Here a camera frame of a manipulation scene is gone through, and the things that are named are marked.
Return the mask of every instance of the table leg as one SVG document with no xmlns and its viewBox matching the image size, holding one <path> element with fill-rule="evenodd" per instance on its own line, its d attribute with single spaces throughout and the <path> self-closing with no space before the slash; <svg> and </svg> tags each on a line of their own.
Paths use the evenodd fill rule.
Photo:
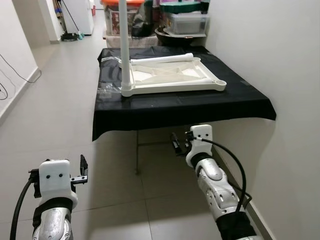
<svg viewBox="0 0 320 240">
<path fill-rule="evenodd" d="M 135 174 L 139 175 L 139 173 L 139 130 L 137 130 L 135 143 Z"/>
</svg>

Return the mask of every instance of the orange lid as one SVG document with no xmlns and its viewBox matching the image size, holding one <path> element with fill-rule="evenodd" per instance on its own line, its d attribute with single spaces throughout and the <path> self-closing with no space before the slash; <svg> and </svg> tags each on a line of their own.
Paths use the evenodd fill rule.
<svg viewBox="0 0 320 240">
<path fill-rule="evenodd" d="M 119 5 L 119 0 L 101 0 L 101 2 L 103 5 L 109 5 L 109 6 Z M 145 2 L 145 0 L 126 0 L 126 4 L 128 6 L 139 7 L 144 2 Z"/>
</svg>

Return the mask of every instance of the tiled floor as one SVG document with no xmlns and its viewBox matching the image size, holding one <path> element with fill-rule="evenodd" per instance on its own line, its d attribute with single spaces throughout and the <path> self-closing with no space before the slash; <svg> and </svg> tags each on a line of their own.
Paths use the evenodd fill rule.
<svg viewBox="0 0 320 240">
<path fill-rule="evenodd" d="M 137 176 L 136 132 L 107 132 L 91 142 L 97 57 L 106 46 L 104 13 L 96 12 L 93 35 L 58 45 L 46 59 L 42 77 L 0 127 L 0 238 L 9 239 L 28 170 L 47 158 L 66 158 L 76 175 L 84 154 L 89 182 L 77 186 L 79 204 L 72 214 L 75 240 L 220 239 L 192 169 L 174 156 L 169 144 L 141 146 L 141 175 Z M 139 142 L 166 141 L 171 130 L 141 131 Z M 17 240 L 31 239 L 37 203 L 30 188 L 21 208 Z"/>
<path fill-rule="evenodd" d="M 46 65 L 47 61 L 51 58 L 52 54 L 58 47 L 58 44 L 50 44 L 46 46 L 31 48 L 35 62 L 40 69 L 42 69 Z"/>
</svg>

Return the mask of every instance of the clear storage container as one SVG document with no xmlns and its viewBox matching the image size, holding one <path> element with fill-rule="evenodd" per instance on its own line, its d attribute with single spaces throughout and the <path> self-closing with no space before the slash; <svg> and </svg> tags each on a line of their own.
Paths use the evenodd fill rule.
<svg viewBox="0 0 320 240">
<path fill-rule="evenodd" d="M 145 0 L 126 0 L 128 34 L 131 35 L 132 22 L 134 17 Z M 104 16 L 106 23 L 106 32 L 108 35 L 119 36 L 119 0 L 101 0 L 104 6 Z"/>
<path fill-rule="evenodd" d="M 174 35 L 205 35 L 209 21 L 207 14 L 180 13 L 166 14 L 166 31 Z"/>
</svg>

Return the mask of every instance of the black electrical cable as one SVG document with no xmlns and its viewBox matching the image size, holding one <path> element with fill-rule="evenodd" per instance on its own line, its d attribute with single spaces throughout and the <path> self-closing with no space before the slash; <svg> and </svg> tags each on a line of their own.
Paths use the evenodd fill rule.
<svg viewBox="0 0 320 240">
<path fill-rule="evenodd" d="M 22 202 L 24 201 L 27 190 L 30 187 L 32 182 L 33 182 L 33 180 L 31 178 L 29 178 L 29 180 L 26 182 L 26 184 L 25 184 L 25 186 L 19 196 L 18 201 L 16 202 L 16 206 L 15 206 L 14 214 L 13 214 L 13 218 L 12 218 L 12 223 L 11 223 L 10 240 L 16 240 L 17 225 L 18 225 L 18 218 L 19 218 L 21 205 L 22 205 Z"/>
<path fill-rule="evenodd" d="M 0 69 L 0 72 L 6 77 L 6 79 L 9 80 L 9 82 L 13 85 L 13 88 L 14 88 L 14 93 L 13 93 L 13 96 L 16 95 L 16 85 L 14 85 L 14 83 L 11 81 L 11 79 Z"/>
<path fill-rule="evenodd" d="M 34 81 L 28 81 L 28 80 L 25 79 L 23 76 L 21 76 L 21 75 L 14 69 L 14 67 L 10 65 L 10 63 L 7 62 L 7 60 L 1 55 L 1 53 L 0 53 L 0 57 L 5 61 L 5 63 L 6 63 L 21 79 L 25 80 L 27 83 L 34 84 L 34 83 L 41 77 L 41 75 L 42 75 L 42 71 L 39 70 L 39 71 L 40 71 L 40 75 L 37 77 L 37 79 L 34 80 Z"/>
<path fill-rule="evenodd" d="M 8 92 L 7 92 L 7 89 L 5 88 L 5 86 L 2 85 L 2 83 L 0 82 L 0 86 L 4 89 L 5 91 L 5 97 L 4 98 L 0 98 L 0 100 L 6 100 L 8 98 Z"/>
<path fill-rule="evenodd" d="M 226 151 L 234 159 L 234 161 L 238 165 L 238 167 L 240 169 L 240 172 L 241 172 L 241 176 L 242 176 L 242 189 L 241 189 L 241 195 L 240 195 L 240 198 L 239 198 L 239 202 L 238 202 L 238 205 L 236 206 L 236 210 L 235 211 L 239 212 L 240 208 L 241 208 L 241 205 L 244 203 L 245 195 L 246 195 L 246 188 L 247 188 L 246 173 L 245 173 L 244 168 L 242 167 L 241 162 L 236 157 L 236 155 L 233 154 L 232 151 L 230 151 L 228 148 L 226 148 L 225 146 L 223 146 L 223 145 L 221 145 L 221 144 L 219 144 L 217 142 L 214 142 L 214 141 L 211 141 L 211 140 L 208 140 L 208 139 L 204 139 L 204 138 L 201 138 L 201 137 L 193 137 L 193 139 L 198 140 L 198 141 L 202 141 L 202 142 L 206 142 L 206 143 L 209 143 L 209 144 L 212 144 L 212 145 L 215 145 L 215 146 L 221 148 L 222 150 Z"/>
<path fill-rule="evenodd" d="M 238 186 L 236 186 L 235 184 L 233 184 L 232 182 L 228 181 L 228 183 L 235 189 L 239 190 L 240 192 L 242 191 L 242 189 Z M 252 200 L 252 196 L 249 193 L 245 193 L 245 195 L 248 197 L 248 199 L 246 200 L 246 202 L 243 204 L 243 208 L 246 209 L 248 204 L 250 203 L 250 201 Z"/>
</svg>

